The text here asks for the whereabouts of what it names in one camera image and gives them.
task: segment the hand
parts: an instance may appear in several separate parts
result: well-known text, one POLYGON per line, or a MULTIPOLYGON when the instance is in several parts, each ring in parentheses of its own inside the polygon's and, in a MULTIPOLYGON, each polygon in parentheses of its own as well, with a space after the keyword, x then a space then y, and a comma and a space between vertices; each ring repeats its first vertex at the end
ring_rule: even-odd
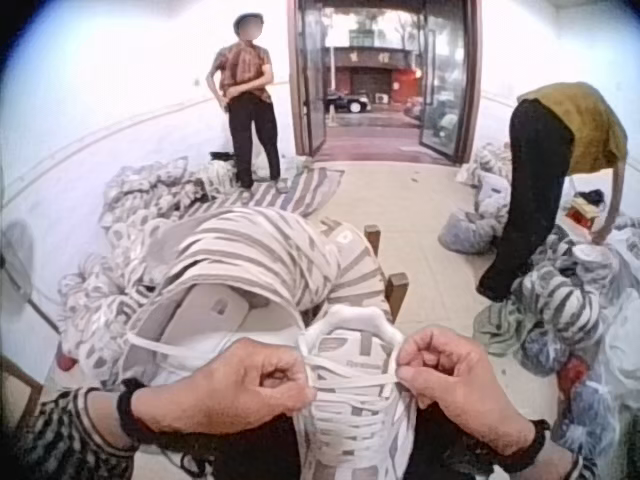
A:
POLYGON ((599 230, 591 232, 591 241, 596 245, 602 245, 607 241, 611 230, 613 230, 613 226, 605 223, 599 230))
POLYGON ((218 105, 223 111, 227 111, 227 106, 229 105, 229 101, 224 97, 218 97, 218 105))
POLYGON ((314 398, 294 349, 242 339, 192 376, 136 392, 132 407, 156 432, 226 434, 291 415, 314 398))
POLYGON ((238 95, 240 95, 241 93, 243 93, 244 90, 242 89, 242 87, 236 86, 236 87, 230 87, 229 90, 227 90, 227 93, 225 94, 225 98, 227 99, 227 101, 237 97, 238 95))
POLYGON ((447 328, 426 328, 407 338, 398 367, 398 380, 420 407, 437 402, 451 421, 499 454, 533 442, 533 424, 509 401, 484 348, 473 340, 447 328))

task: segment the person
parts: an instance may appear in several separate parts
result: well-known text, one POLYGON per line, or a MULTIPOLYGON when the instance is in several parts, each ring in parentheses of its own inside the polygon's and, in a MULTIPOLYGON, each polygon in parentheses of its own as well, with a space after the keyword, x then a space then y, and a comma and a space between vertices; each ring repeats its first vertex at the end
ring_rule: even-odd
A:
POLYGON ((551 233, 567 175, 613 169, 612 195, 603 226, 593 232, 603 243, 620 210, 627 135, 604 97, 586 83, 557 83, 519 99, 509 127, 513 180, 509 218, 494 262, 477 292, 505 300, 525 274, 531 256, 551 233))
POLYGON ((287 183, 280 178, 278 124, 271 96, 265 88, 273 83, 271 57, 268 50, 253 43, 262 34, 263 25, 264 18, 259 13, 240 15, 233 24, 238 41, 218 52, 207 74, 209 89, 220 107, 229 113, 237 177, 244 190, 244 203, 252 197, 253 123, 269 161, 271 180, 279 193, 288 191, 287 183), (218 71, 222 73, 220 90, 213 78, 218 71))
MULTIPOLYGON (((516 410, 500 387, 482 346, 473 340, 446 328, 426 328, 406 340, 397 363, 398 380, 417 397, 421 408, 431 408, 436 402, 450 421, 500 458, 521 456, 531 450, 535 439, 540 440, 534 424, 516 410)), ((20 458, 29 472, 24 478, 130 478, 133 455, 140 444, 157 443, 162 432, 170 432, 229 439, 235 452, 216 452, 216 461, 222 463, 216 479, 293 480, 299 478, 300 467, 290 421, 276 430, 272 443, 259 438, 253 451, 244 447, 246 437, 238 439, 231 434, 259 437, 257 427, 304 409, 314 398, 304 361, 296 350, 243 339, 175 384, 137 385, 124 393, 80 389, 43 403, 21 442, 20 458), (261 457, 256 459, 252 454, 261 457), (286 473, 280 468, 270 475, 268 469, 278 464, 279 458, 288 465, 286 473), (235 474, 225 473, 225 462, 235 474), (247 467, 254 469, 252 475, 237 473, 247 467)), ((437 441, 420 439, 419 430, 424 433, 429 429, 418 420, 405 479, 424 478, 415 464, 427 461, 422 450, 425 443, 431 443, 426 445, 429 447, 443 442, 444 431, 436 427, 437 441)), ((451 474, 437 477, 433 470, 429 472, 429 478, 468 478, 451 474)), ((542 437, 526 469, 513 473, 512 478, 586 480, 596 476, 592 461, 542 437)))

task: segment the black watch strap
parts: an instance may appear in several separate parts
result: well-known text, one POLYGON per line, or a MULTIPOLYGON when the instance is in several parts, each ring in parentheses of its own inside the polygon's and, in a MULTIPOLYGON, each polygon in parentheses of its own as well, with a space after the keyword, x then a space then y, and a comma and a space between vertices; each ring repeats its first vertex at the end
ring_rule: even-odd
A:
POLYGON ((127 378, 122 381, 124 391, 118 396, 118 417, 120 418, 120 428, 122 431, 136 443, 139 444, 153 444, 156 441, 157 435, 151 430, 144 422, 138 420, 133 415, 131 408, 131 399, 133 394, 141 388, 145 388, 146 385, 140 380, 135 378, 127 378))
POLYGON ((544 448, 547 442, 546 432, 551 429, 551 425, 549 425, 549 422, 546 420, 535 420, 531 423, 533 423, 536 429, 536 434, 531 445, 515 452, 513 455, 495 455, 493 459, 495 464, 506 473, 518 473, 526 470, 536 462, 538 455, 540 455, 540 452, 544 448))

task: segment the wristwatch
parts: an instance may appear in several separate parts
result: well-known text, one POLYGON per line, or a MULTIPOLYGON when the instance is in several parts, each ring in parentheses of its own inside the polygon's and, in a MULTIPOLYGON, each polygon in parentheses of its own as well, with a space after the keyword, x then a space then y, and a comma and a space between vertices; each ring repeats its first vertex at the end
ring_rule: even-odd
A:
POLYGON ((546 432, 551 430, 549 422, 546 420, 533 420, 531 423, 533 423, 536 433, 533 442, 527 448, 518 450, 508 456, 500 455, 492 449, 487 452, 493 463, 508 474, 522 472, 533 465, 547 442, 546 432))

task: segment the wooden chair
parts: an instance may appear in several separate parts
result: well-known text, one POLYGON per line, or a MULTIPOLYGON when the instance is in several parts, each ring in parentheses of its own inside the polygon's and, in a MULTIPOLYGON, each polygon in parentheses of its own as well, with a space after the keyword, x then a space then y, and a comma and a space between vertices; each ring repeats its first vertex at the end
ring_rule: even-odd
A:
POLYGON ((2 355, 1 361, 2 401, 7 402, 3 405, 3 410, 9 412, 9 428, 18 430, 35 415, 40 395, 42 394, 42 384, 4 355, 2 355), (13 394, 25 388, 29 389, 27 400, 19 402, 16 397, 22 397, 23 395, 14 396, 13 394))
MULTIPOLYGON (((380 241, 382 240, 382 230, 377 225, 366 225, 364 227, 364 236, 371 245, 376 257, 380 251, 380 241)), ((385 298, 389 302, 389 308, 391 309, 391 317, 393 323, 398 319, 400 309, 404 303, 404 299, 407 296, 409 290, 409 277, 406 273, 392 273, 388 277, 382 271, 382 276, 385 283, 385 298)))

